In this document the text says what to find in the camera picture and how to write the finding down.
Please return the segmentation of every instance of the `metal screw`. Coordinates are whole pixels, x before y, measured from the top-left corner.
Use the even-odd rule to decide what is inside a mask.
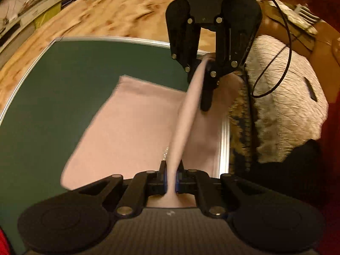
[[[233,62],[232,62],[232,67],[233,67],[233,68],[236,68],[237,66],[238,66],[237,61],[233,61]]]
[[[209,209],[209,213],[212,215],[223,215],[225,213],[225,209],[221,206],[213,206]]]
[[[128,206],[119,207],[116,212],[120,215],[129,215],[133,212],[133,209]]]

